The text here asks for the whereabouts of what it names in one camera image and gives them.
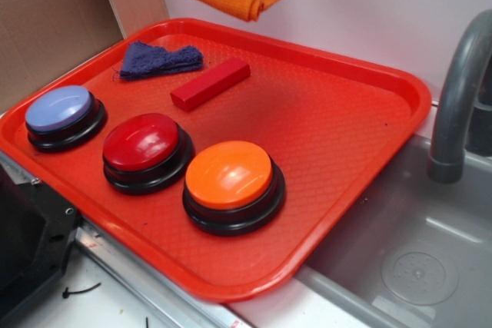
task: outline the red wooden block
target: red wooden block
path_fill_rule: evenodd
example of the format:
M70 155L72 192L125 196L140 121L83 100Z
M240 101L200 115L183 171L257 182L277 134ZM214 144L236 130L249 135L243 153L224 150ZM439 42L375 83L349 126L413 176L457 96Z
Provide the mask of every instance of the red wooden block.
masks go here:
M228 59L171 91L172 102L177 107L190 111L233 84L244 80L250 74L251 69L248 63L238 58Z

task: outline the blue cloth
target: blue cloth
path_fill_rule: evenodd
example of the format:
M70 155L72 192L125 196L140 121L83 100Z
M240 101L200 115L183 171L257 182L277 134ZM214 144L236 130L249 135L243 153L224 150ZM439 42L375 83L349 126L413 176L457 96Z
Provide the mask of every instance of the blue cloth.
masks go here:
M118 72L127 81L160 75L194 71L203 67L203 54L195 46L185 46L177 51L167 51L137 41L131 43Z

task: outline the plastic tray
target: plastic tray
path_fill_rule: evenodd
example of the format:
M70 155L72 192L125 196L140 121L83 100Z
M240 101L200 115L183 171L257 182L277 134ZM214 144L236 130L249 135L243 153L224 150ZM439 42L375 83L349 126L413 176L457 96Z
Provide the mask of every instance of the plastic tray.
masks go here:
M204 54L205 70L238 57L249 63L251 76L186 112L172 104L169 93L204 70L119 80L115 70L128 43L137 40L170 51L194 45ZM41 94L68 84L84 85L101 100L108 123L81 147L39 153L28 143L25 112ZM0 120L0 149L177 285L225 303L291 277L430 107L426 86L405 72L175 19L140 31L13 107ZM150 112L174 118L197 152L226 140L261 145L286 179L279 215L251 234L212 236L187 218L182 181L140 197L112 190L102 171L104 139L121 122Z

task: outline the button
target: button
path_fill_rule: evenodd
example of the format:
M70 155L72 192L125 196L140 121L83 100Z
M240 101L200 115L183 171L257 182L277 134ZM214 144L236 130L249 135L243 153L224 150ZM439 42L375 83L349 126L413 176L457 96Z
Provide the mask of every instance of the button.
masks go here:
M91 96L86 88L66 86L38 98L27 110L25 120L34 131L55 131L80 119L90 107Z
M190 163L186 186L200 205L235 209L260 197L272 177L271 159L247 141L226 141L203 150Z
M163 114L143 114L117 126L106 138L105 160L120 171L142 171L161 163L177 147L176 122Z

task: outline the gray sink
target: gray sink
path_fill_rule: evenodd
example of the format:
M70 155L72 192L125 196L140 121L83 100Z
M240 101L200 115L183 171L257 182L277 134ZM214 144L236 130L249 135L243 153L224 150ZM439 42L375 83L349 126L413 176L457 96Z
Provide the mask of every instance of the gray sink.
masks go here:
M467 154L461 181L437 184L429 146L410 139L298 279L369 325L492 326L492 165Z

